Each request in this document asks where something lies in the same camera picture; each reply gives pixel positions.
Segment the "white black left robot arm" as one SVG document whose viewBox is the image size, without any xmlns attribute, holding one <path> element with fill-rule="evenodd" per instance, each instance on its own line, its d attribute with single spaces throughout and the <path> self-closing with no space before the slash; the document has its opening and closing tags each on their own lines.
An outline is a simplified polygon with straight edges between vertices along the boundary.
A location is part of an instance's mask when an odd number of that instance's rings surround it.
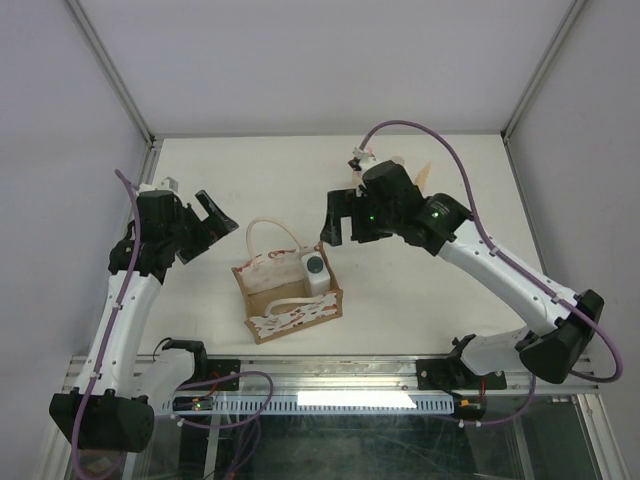
<svg viewBox="0 0 640 480">
<path fill-rule="evenodd" d="M 68 393 L 53 395 L 49 413 L 78 450 L 143 451 L 174 392 L 209 377 L 200 341 L 172 340 L 151 367 L 134 374 L 143 332 L 168 270 L 187 264 L 235 231 L 237 223 L 200 190 L 198 217 L 170 187 L 140 192 L 124 237 L 111 250 L 108 295 L 85 365 Z"/>
</svg>

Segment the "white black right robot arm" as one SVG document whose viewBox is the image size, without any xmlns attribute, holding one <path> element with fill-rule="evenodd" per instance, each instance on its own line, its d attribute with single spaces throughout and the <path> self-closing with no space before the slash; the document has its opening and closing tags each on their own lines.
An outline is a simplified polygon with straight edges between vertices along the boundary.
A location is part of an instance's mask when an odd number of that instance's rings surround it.
<svg viewBox="0 0 640 480">
<path fill-rule="evenodd" d="M 593 338 L 591 326 L 604 307 L 600 295 L 592 290 L 578 294 L 529 266 L 509 265 L 499 257 L 502 248 L 481 237 L 469 209 L 445 193 L 423 196 L 405 168 L 391 160 L 362 172 L 357 187 L 328 192 L 322 242 L 342 244 L 343 219 L 350 220 L 355 242 L 397 235 L 458 267 L 524 321 L 519 330 L 454 340 L 447 374 L 459 387 L 490 373 L 520 369 L 561 384 Z"/>
</svg>

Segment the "tan cone shaped tube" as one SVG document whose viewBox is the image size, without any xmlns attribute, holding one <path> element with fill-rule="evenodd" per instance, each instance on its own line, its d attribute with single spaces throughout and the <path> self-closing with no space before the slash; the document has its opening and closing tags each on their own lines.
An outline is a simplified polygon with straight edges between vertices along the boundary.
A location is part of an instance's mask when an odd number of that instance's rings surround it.
<svg viewBox="0 0 640 480">
<path fill-rule="evenodd" d="M 421 194 L 426 192 L 426 184 L 431 171 L 432 162 L 427 162 L 415 176 L 413 183 L 420 190 Z"/>
</svg>

